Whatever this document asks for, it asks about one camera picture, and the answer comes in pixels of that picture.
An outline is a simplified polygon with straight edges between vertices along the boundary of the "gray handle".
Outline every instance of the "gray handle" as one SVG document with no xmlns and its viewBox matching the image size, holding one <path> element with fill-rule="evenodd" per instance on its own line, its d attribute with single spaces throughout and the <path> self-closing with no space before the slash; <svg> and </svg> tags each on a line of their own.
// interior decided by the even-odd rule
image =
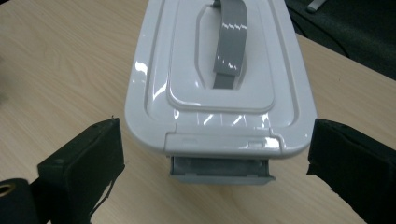
<svg viewBox="0 0 396 224">
<path fill-rule="evenodd" d="M 215 89 L 232 89 L 241 74 L 248 33 L 248 11 L 243 0 L 215 0 L 221 7 L 219 42 L 213 71 L 217 74 Z"/>
</svg>

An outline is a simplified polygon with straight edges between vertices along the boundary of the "recessed handle area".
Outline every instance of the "recessed handle area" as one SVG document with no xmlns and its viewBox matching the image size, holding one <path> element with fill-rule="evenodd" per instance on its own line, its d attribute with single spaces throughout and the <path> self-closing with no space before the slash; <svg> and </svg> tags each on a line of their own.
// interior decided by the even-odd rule
<svg viewBox="0 0 396 224">
<path fill-rule="evenodd" d="M 212 7 L 221 7 L 213 88 L 232 89 L 235 77 L 242 70 L 248 33 L 248 11 L 243 0 L 215 0 Z"/>
</svg>

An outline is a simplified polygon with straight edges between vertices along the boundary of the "white lid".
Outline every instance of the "white lid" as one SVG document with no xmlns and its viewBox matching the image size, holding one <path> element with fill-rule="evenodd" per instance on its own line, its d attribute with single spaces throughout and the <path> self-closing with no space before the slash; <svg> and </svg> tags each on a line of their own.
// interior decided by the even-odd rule
<svg viewBox="0 0 396 224">
<path fill-rule="evenodd" d="M 210 0 L 149 0 L 125 116 L 172 156 L 281 158 L 310 143 L 316 110 L 285 3 L 245 0 L 247 40 L 232 90 L 213 90 L 220 11 Z"/>
</svg>

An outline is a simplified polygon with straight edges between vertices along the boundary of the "wood grain surface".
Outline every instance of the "wood grain surface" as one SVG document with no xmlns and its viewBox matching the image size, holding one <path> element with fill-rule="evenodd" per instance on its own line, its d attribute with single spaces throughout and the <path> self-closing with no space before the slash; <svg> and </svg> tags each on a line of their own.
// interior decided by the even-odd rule
<svg viewBox="0 0 396 224">
<path fill-rule="evenodd" d="M 262 187 L 186 185 L 129 134 L 124 101 L 147 0 L 11 0 L 0 6 L 0 179 L 89 125 L 121 119 L 126 168 L 92 223 L 364 223 L 306 175 L 307 150 L 270 161 Z M 396 148 L 396 82 L 298 37 L 318 116 Z"/>
</svg>

